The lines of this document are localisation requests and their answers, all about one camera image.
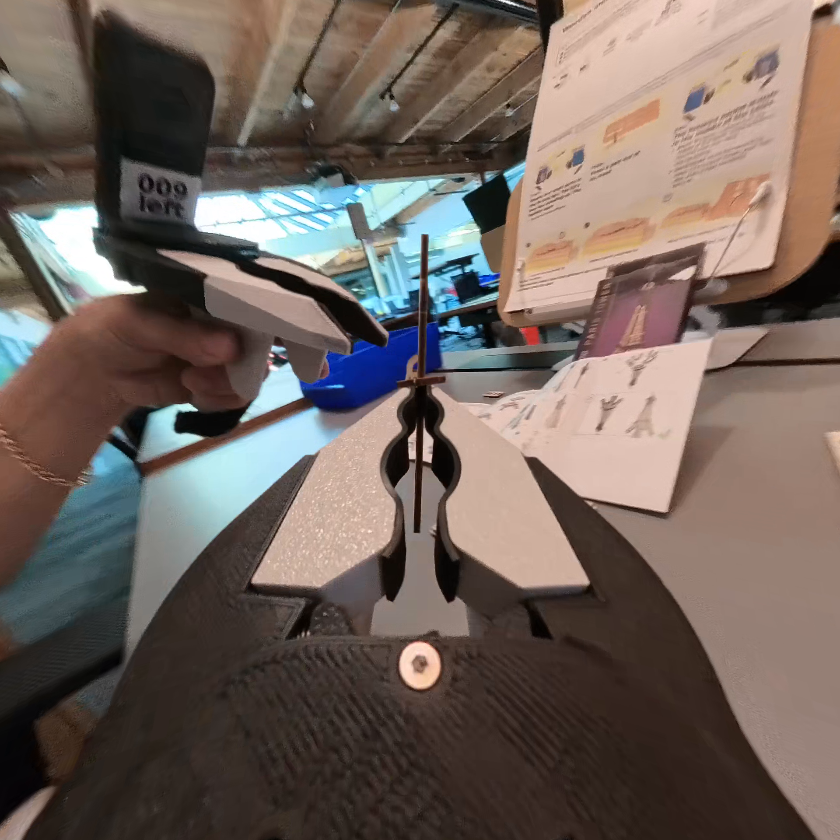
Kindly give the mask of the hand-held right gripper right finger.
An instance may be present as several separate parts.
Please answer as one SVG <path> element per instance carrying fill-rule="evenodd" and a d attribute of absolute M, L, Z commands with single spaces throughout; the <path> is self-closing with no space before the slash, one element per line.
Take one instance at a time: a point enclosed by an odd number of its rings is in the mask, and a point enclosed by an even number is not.
<path fill-rule="evenodd" d="M 520 450 L 439 387 L 427 431 L 443 489 L 434 567 L 445 600 L 494 617 L 583 593 L 590 579 Z"/>

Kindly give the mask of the purple model kit box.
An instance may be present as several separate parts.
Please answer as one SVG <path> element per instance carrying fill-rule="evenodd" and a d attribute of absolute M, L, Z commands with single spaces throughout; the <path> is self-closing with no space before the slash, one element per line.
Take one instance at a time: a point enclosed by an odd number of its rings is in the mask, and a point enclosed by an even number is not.
<path fill-rule="evenodd" d="M 689 245 L 610 268 L 595 290 L 574 359 L 680 341 L 706 250 L 705 244 Z"/>

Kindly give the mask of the blue plastic bin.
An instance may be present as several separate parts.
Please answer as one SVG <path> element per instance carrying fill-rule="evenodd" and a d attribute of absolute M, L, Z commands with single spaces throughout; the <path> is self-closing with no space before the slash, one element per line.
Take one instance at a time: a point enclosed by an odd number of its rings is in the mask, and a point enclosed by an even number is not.
<path fill-rule="evenodd" d="M 304 398 L 323 411 L 349 411 L 393 392 L 406 379 L 417 353 L 416 326 L 392 331 L 381 348 L 357 341 L 348 355 L 328 353 L 329 374 L 314 383 L 301 382 Z"/>

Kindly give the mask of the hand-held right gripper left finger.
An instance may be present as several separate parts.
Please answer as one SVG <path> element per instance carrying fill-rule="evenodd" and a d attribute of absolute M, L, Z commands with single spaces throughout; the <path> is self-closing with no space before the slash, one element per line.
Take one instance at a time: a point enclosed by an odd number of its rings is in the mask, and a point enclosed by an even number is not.
<path fill-rule="evenodd" d="M 309 597 L 372 615 L 382 561 L 404 535 L 385 455 L 405 436 L 402 388 L 322 447 L 251 578 L 261 594 Z"/>

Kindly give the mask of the black monitor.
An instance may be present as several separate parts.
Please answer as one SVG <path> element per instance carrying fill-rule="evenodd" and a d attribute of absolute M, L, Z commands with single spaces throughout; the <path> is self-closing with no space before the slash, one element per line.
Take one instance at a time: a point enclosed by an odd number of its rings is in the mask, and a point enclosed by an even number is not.
<path fill-rule="evenodd" d="M 463 202 L 480 235 L 505 226 L 509 199 L 510 188 L 503 172 L 465 194 Z"/>

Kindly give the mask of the wooden tower spire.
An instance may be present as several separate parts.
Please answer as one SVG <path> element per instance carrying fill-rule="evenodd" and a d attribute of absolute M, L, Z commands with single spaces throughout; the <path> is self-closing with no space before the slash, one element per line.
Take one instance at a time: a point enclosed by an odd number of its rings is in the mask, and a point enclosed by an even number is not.
<path fill-rule="evenodd" d="M 420 533 L 423 517 L 423 482 L 425 424 L 427 411 L 427 390 L 430 385 L 440 384 L 445 378 L 429 376 L 427 373 L 427 325 L 429 320 L 429 235 L 421 236 L 421 259 L 419 271 L 419 297 L 417 311 L 417 354 L 416 365 L 408 368 L 402 385 L 413 391 L 415 407 L 415 466 L 413 479 L 413 533 Z"/>

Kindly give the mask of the instruction booklet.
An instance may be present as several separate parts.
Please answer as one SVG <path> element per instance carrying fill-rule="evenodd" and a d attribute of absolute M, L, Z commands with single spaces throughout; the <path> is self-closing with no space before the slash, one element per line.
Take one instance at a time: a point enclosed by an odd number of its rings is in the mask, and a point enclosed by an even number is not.
<path fill-rule="evenodd" d="M 468 409 L 580 497 L 667 513 L 712 339 L 574 360 Z"/>

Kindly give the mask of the person's printed t-shirt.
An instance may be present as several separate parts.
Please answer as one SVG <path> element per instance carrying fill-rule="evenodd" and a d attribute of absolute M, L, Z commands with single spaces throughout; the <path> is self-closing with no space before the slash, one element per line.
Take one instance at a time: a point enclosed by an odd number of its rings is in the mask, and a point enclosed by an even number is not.
<path fill-rule="evenodd" d="M 1 839 L 25 839 L 29 828 L 44 811 L 54 793 L 56 787 L 51 785 L 27 798 L 3 821 Z"/>

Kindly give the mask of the person's left hand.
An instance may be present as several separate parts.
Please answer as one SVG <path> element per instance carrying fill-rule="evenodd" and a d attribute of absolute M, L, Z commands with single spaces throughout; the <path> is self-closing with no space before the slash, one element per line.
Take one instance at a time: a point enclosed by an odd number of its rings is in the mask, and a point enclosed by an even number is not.
<path fill-rule="evenodd" d="M 33 469 L 71 479 L 134 409 L 245 406 L 228 379 L 239 355 L 234 332 L 161 311 L 144 295 L 95 301 L 59 322 L 3 386 L 2 444 Z"/>

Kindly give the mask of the white board stand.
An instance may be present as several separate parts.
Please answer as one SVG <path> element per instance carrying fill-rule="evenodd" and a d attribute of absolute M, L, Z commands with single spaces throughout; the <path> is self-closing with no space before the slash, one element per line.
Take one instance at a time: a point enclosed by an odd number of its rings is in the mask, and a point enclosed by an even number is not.
<path fill-rule="evenodd" d="M 728 286 L 728 282 L 722 278 L 700 278 L 694 284 L 689 300 L 686 328 L 680 341 L 711 341 L 707 372 L 725 369 L 738 363 L 769 332 L 769 328 L 758 325 L 739 328 L 726 328 L 723 325 L 722 315 L 712 310 L 711 303 L 726 291 Z"/>

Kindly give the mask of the task instruction sheet on stand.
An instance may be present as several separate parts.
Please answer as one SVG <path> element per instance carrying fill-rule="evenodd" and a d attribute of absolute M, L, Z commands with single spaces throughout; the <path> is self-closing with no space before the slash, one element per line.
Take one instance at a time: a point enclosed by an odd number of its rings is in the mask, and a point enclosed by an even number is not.
<path fill-rule="evenodd" d="M 834 13 L 813 18 L 805 63 L 791 181 L 772 267 L 696 289 L 695 305 L 764 298 L 812 268 L 833 236 L 839 173 L 839 26 Z"/>

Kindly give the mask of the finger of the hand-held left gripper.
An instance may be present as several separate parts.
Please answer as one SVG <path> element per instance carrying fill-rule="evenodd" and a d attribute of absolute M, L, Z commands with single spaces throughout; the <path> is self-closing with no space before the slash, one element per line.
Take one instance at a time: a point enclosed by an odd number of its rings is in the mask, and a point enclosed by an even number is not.
<path fill-rule="evenodd" d="M 302 382 L 322 377 L 328 353 L 349 354 L 352 340 L 313 299 L 236 268 L 207 274 L 203 281 L 207 314 L 235 326 L 243 354 L 228 366 L 231 385 L 261 385 L 276 339 Z"/>
<path fill-rule="evenodd" d="M 161 250 L 162 257 L 173 259 L 182 266 L 196 270 L 203 276 L 236 268 L 249 276 L 275 284 L 288 291 L 315 300 L 352 340 L 362 340 L 385 347 L 389 333 L 347 290 L 321 272 L 296 261 L 261 256 L 254 260 L 234 262 L 228 259 L 191 254 L 178 250 Z"/>

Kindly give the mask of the grey desk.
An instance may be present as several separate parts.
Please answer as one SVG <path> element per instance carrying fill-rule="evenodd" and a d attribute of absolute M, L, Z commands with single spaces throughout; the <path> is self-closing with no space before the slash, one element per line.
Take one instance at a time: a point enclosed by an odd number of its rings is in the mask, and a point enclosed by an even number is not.
<path fill-rule="evenodd" d="M 678 601 L 740 726 L 838 838 L 838 319 L 773 325 L 707 373 L 665 518 L 599 505 Z M 127 652 L 196 556 L 300 457 L 377 406 L 309 408 L 143 479 Z"/>

